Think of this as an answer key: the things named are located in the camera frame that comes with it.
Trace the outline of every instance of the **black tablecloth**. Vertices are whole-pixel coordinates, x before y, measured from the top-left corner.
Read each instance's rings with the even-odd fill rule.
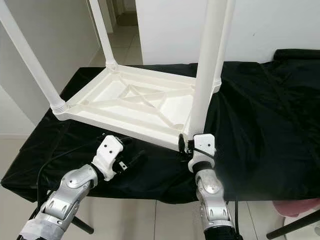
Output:
[[[195,77],[197,64],[145,65],[138,68]],[[82,67],[61,97],[68,100],[102,67]],[[320,53],[277,51],[274,61],[225,62],[222,87],[210,102],[206,133],[216,138],[215,170],[225,199],[294,200],[320,196]],[[3,177],[3,187],[37,200],[37,175],[45,189],[57,189],[62,176],[90,163],[105,129],[45,114]],[[145,150],[147,159],[90,196],[157,199],[167,203],[196,200],[195,181],[178,152],[141,140],[128,158]]]

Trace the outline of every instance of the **floor tile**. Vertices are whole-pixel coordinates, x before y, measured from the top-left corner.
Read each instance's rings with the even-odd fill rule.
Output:
[[[114,34],[137,34],[139,33],[139,28],[138,26],[118,26],[115,31]]]
[[[235,202],[228,204],[233,223],[235,223]],[[238,223],[239,231],[244,240],[257,240],[254,224],[251,219],[248,204],[246,201],[240,201],[238,205]]]
[[[132,46],[129,48],[126,59],[124,61],[125,65],[142,65],[142,53],[141,47]]]
[[[115,32],[108,34],[112,48],[128,48],[135,36],[135,33]]]
[[[248,201],[248,207],[258,240],[267,240],[267,233],[283,226],[284,217],[278,214],[271,201]]]
[[[113,47],[112,52],[114,59],[118,64],[124,65],[128,53],[128,47]]]
[[[155,200],[95,197],[90,205],[91,219],[88,221],[94,228],[90,239],[152,240],[155,210]]]
[[[141,47],[139,34],[134,35],[132,39],[131,47]]]
[[[156,202],[154,240],[204,240],[199,202]]]

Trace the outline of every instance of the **tripod leg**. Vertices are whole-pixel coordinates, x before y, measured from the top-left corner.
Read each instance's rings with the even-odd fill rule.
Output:
[[[294,230],[297,230],[297,229],[303,228],[307,225],[313,224],[319,220],[320,220],[320,210],[315,211],[315,212],[313,212],[303,218],[300,218],[299,220],[294,221],[288,225],[280,227],[277,230],[269,232],[266,235],[266,237],[268,239],[275,239],[275,238],[280,237],[282,235],[285,235],[287,233],[291,233]]]
[[[73,218],[72,223],[74,225],[76,225],[78,228],[82,229],[83,231],[87,232],[88,234],[93,234],[94,233],[94,229],[92,227],[90,227],[88,224],[86,224],[85,222],[81,221],[79,218],[77,218],[76,216]]]

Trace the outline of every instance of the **black cable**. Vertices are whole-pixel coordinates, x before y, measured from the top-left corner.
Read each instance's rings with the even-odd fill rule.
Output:
[[[237,238],[239,238],[240,233],[239,233],[239,216],[238,216],[238,212],[239,212],[239,204],[238,204],[238,199],[235,198],[235,202],[234,202],[234,225],[235,225],[235,233],[237,235]]]
[[[214,156],[213,156],[213,155],[211,155],[211,154],[209,154],[209,153],[207,153],[207,152],[205,152],[205,151],[202,151],[202,150],[200,150],[200,149],[198,149],[198,148],[194,148],[193,150],[194,150],[194,151],[197,151],[197,152],[199,152],[199,153],[201,153],[201,154],[204,154],[204,155],[208,156],[208,157],[211,158],[211,159],[214,159]]]
[[[50,163],[52,163],[53,160],[58,159],[58,158],[60,158],[60,157],[62,157],[64,155],[70,154],[70,153],[72,153],[72,152],[74,152],[74,151],[76,151],[76,150],[78,150],[80,148],[83,148],[83,147],[86,147],[88,145],[94,144],[96,141],[98,141],[99,139],[104,138],[104,137],[105,137],[105,135],[98,136],[98,137],[95,138],[95,140],[92,140],[92,141],[87,142],[87,143],[85,143],[83,145],[75,147],[75,148],[73,148],[73,149],[71,149],[69,151],[66,151],[66,152],[64,152],[62,154],[59,154],[59,155],[57,155],[55,157],[50,158],[46,163],[44,163],[42,165],[42,167],[40,168],[40,170],[38,172],[37,178],[36,178],[36,186],[37,186],[37,208],[36,209],[37,209],[37,213],[40,211],[41,205],[43,203],[43,199],[42,199],[42,196],[41,196],[41,187],[42,187],[41,186],[41,176],[42,176],[42,173],[43,173],[44,169],[46,168],[46,166],[48,166]]]
[[[33,210],[32,214],[31,214],[31,216],[29,217],[28,220],[33,219],[36,215],[37,215],[37,208],[35,208],[35,210]]]
[[[22,236],[19,235],[19,236],[16,238],[16,240],[22,240]]]

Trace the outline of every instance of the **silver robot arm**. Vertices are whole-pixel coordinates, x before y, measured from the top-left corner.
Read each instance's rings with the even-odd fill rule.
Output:
[[[236,233],[231,214],[224,200],[224,188],[214,171],[215,137],[198,134],[188,142],[187,153],[193,154],[188,163],[195,174],[196,195],[206,240],[242,240]]]
[[[35,218],[27,221],[20,235],[24,240],[60,240],[75,217],[81,200],[98,181],[111,180],[115,176],[112,167],[117,155],[124,149],[123,143],[108,135],[97,149],[92,163],[67,172],[57,191],[42,205]]]

